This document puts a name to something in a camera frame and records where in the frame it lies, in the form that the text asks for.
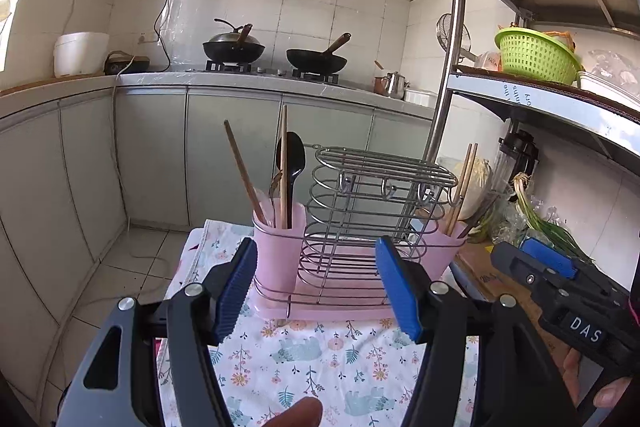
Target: green plastic basket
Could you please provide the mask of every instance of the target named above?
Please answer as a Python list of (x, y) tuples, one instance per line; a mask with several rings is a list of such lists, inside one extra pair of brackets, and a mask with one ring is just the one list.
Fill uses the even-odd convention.
[(571, 85), (581, 68), (562, 42), (535, 30), (501, 29), (495, 44), (500, 48), (505, 73)]

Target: black wok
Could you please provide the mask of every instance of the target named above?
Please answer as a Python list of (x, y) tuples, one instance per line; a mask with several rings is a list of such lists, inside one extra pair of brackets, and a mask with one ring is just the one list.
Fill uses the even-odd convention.
[(340, 71), (347, 59), (334, 55), (339, 47), (349, 42), (350, 33), (342, 34), (324, 52), (313, 52), (311, 50), (287, 50), (287, 60), (295, 68), (305, 73), (332, 74)]
[[(222, 19), (215, 20), (229, 24), (234, 28), (233, 25)], [(252, 27), (251, 24), (239, 26), (234, 28), (233, 32), (216, 35), (209, 42), (203, 42), (202, 47), (205, 54), (217, 64), (223, 62), (250, 63), (257, 60), (262, 55), (264, 46), (257, 39), (248, 38)]]

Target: tablecloth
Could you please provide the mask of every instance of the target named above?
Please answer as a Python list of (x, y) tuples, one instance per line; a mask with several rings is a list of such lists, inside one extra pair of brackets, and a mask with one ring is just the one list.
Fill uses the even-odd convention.
[[(207, 221), (203, 229), (193, 230), (165, 298), (188, 283), (201, 282), (212, 266), (229, 261), (253, 231), (222, 221)], [(255, 315), (252, 291), (233, 333), (218, 347), (209, 347), (237, 427), (259, 427), (304, 396), (322, 401), (322, 427), (399, 426), (423, 353), (424, 346), (414, 344), (393, 319), (263, 320)], [(454, 427), (470, 424), (477, 371), (478, 339), (468, 337)], [(178, 427), (166, 340), (158, 352), (158, 381), (165, 424)]]

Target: black plastic spoon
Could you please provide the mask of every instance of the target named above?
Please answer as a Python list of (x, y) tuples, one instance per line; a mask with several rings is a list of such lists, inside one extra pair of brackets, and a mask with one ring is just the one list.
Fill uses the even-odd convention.
[[(280, 148), (282, 147), (282, 138), (278, 140), (276, 147), (276, 167), (280, 169)], [(305, 146), (296, 133), (287, 132), (287, 226), (292, 227), (291, 209), (293, 202), (293, 182), (305, 169), (306, 156)]]

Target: blue gripper pad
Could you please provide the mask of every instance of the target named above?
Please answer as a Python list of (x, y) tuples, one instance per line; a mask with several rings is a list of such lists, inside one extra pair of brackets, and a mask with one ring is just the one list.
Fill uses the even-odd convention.
[(238, 247), (236, 256), (240, 256), (239, 262), (228, 276), (225, 287), (216, 302), (214, 331), (220, 340), (233, 333), (242, 304), (244, 304), (244, 298), (254, 278), (258, 263), (258, 250), (255, 242), (245, 238)]
[(520, 245), (520, 249), (540, 261), (545, 266), (557, 271), (566, 279), (573, 279), (577, 273), (571, 259), (557, 252), (534, 237), (529, 237)]
[(422, 333), (418, 302), (429, 288), (429, 283), (426, 286), (419, 284), (420, 271), (427, 280), (429, 276), (420, 264), (402, 259), (388, 237), (376, 241), (376, 267), (400, 329), (417, 342)]

